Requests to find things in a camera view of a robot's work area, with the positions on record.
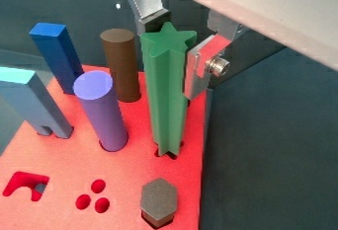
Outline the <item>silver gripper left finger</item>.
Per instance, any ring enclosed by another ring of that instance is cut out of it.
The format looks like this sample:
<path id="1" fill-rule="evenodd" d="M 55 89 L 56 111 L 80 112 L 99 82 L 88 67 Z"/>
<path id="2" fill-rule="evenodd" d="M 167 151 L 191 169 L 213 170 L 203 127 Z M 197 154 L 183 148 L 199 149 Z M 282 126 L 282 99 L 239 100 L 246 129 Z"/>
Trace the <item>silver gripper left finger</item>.
<path id="1" fill-rule="evenodd" d="M 128 0 L 135 15 L 138 34 L 158 32 L 170 21 L 170 10 L 163 0 Z"/>

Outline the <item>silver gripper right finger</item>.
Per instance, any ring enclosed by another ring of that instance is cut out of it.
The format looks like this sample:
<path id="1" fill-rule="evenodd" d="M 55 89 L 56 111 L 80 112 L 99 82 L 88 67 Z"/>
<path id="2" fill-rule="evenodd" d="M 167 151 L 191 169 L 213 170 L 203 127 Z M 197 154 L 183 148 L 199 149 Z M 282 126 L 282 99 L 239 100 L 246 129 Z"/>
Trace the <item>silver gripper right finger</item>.
<path id="1" fill-rule="evenodd" d="M 241 24 L 214 10 L 209 12 L 207 28 L 214 35 L 186 56 L 183 94 L 190 100 L 206 90 L 211 76 L 226 74 L 230 62 L 221 57 L 221 52 L 242 31 Z"/>

